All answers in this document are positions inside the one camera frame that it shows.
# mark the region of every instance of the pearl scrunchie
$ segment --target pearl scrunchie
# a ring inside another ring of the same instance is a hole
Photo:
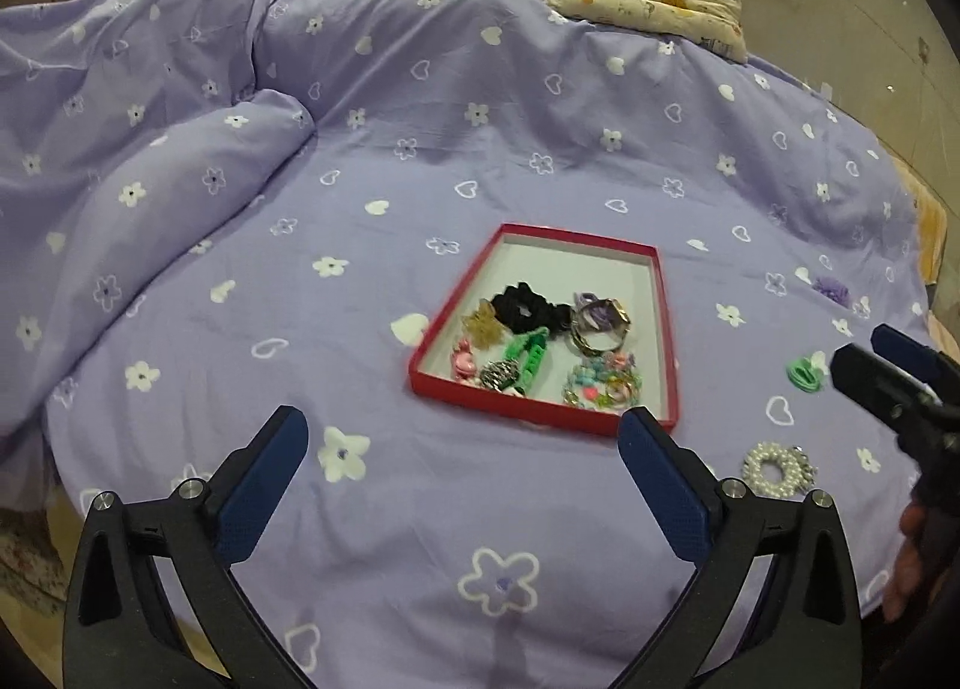
[[[763,465],[773,464],[784,474],[774,483],[763,474]],[[803,449],[786,448],[779,443],[757,443],[743,461],[743,482],[761,497],[785,500],[813,488],[816,469]]]

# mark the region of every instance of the purple duvet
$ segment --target purple duvet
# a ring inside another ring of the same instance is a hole
[[[404,383],[518,221],[659,248],[675,438],[721,477],[803,446],[877,604],[913,465],[784,368],[882,321],[926,339],[914,210],[786,74],[543,0],[76,0],[0,12],[0,85],[6,504],[35,504],[44,405],[84,512],[208,475],[295,405],[309,455],[235,572],[315,683],[607,685],[691,570],[613,443]]]

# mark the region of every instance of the black scrunchie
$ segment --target black scrunchie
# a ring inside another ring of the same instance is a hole
[[[515,335],[545,326],[551,335],[558,335],[570,328],[573,308],[569,305],[551,305],[546,299],[533,293],[526,283],[507,286],[490,300],[496,319]]]

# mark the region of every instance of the blue gripper pad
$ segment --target blue gripper pad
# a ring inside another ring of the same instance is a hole
[[[885,323],[870,335],[870,345],[880,358],[905,369],[918,381],[934,383],[940,374],[935,350]]]
[[[678,448],[645,409],[623,414],[617,447],[673,553],[699,567],[712,548],[710,513],[674,459],[690,454],[700,467],[703,463],[693,452]],[[713,478],[706,467],[703,471]]]
[[[227,457],[222,469],[236,455],[235,463],[246,467],[246,473],[234,483],[229,481],[230,470],[224,469],[232,491],[219,506],[215,548],[225,563],[250,558],[304,459],[308,436],[304,414],[296,408],[280,408],[247,448]],[[215,489],[219,473],[210,480],[211,488]]]

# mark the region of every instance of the metal screw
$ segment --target metal screw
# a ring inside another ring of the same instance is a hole
[[[176,488],[176,493],[178,493],[184,500],[193,500],[203,494],[203,481],[200,481],[199,478],[191,478],[189,481],[184,481]]]
[[[112,491],[103,491],[93,498],[94,510],[109,510],[114,500]]]
[[[720,491],[723,491],[731,500],[742,500],[747,496],[747,485],[737,478],[727,478],[721,483]]]
[[[833,507],[832,496],[820,488],[814,489],[813,494],[810,496],[813,497],[813,504],[817,507]]]

